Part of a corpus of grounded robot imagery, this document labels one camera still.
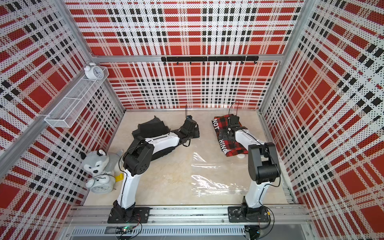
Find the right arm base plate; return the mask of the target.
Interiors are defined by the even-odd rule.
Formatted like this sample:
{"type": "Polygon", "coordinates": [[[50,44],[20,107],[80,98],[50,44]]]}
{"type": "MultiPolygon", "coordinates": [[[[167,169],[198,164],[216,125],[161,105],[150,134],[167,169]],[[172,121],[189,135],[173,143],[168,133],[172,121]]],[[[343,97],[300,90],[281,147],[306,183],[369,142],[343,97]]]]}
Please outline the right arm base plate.
{"type": "Polygon", "coordinates": [[[247,206],[228,207],[228,217],[230,223],[269,223],[270,216],[265,207],[256,209],[247,206]]]}

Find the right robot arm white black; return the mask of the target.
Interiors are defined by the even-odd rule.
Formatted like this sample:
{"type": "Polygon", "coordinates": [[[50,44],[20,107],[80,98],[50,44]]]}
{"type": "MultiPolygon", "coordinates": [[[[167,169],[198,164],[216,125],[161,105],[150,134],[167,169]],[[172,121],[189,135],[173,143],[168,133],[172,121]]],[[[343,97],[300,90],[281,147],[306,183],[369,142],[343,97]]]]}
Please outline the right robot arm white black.
{"type": "Polygon", "coordinates": [[[269,187],[281,176],[279,159],[275,144],[257,139],[251,132],[241,126],[240,118],[230,114],[228,128],[223,132],[224,139],[239,143],[248,151],[248,171],[252,180],[244,197],[241,213],[250,221],[267,213],[263,205],[269,187]]]}

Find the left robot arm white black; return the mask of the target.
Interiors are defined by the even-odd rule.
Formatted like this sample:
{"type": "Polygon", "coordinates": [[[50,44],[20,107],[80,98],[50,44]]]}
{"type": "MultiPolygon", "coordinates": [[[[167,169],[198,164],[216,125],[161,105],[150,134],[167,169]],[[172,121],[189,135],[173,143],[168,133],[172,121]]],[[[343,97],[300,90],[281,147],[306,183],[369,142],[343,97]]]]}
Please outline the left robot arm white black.
{"type": "Polygon", "coordinates": [[[154,117],[139,124],[132,134],[134,141],[121,157],[124,168],[123,185],[111,211],[111,218],[119,222],[128,222],[134,218],[136,192],[150,163],[168,155],[179,146],[189,147],[192,139],[200,137],[199,125],[192,116],[186,116],[184,124],[172,131],[158,117],[154,117]]]}

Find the red black plaid shirt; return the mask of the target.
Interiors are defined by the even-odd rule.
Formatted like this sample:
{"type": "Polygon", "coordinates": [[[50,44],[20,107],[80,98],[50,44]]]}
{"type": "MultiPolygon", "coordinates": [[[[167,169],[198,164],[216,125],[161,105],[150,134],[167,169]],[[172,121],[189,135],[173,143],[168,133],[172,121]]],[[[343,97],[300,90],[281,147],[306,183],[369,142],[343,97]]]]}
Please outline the red black plaid shirt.
{"type": "Polygon", "coordinates": [[[212,124],[217,134],[220,148],[227,157],[232,157],[240,154],[246,155],[248,154],[248,150],[236,141],[235,132],[228,131],[227,129],[229,115],[225,115],[222,117],[214,117],[214,119],[212,120],[212,124]]]}

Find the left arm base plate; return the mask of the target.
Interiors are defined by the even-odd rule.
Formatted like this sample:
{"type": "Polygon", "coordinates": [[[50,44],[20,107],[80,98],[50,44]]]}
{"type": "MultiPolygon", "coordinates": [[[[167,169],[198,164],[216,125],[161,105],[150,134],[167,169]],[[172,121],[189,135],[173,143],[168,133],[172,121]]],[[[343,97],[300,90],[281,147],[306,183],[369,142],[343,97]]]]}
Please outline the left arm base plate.
{"type": "Polygon", "coordinates": [[[128,209],[113,207],[109,214],[108,224],[125,224],[125,223],[141,223],[148,222],[150,208],[148,207],[131,207],[128,209]]]}

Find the clear plastic vacuum bag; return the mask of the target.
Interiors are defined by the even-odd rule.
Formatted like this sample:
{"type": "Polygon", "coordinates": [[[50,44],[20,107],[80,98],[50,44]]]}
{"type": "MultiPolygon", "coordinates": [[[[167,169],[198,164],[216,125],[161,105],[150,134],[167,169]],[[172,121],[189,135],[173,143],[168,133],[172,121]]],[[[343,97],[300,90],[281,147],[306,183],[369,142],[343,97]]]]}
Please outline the clear plastic vacuum bag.
{"type": "Polygon", "coordinates": [[[247,155],[227,157],[221,151],[196,148],[191,160],[191,186],[195,196],[244,195],[251,178],[247,155]]]}

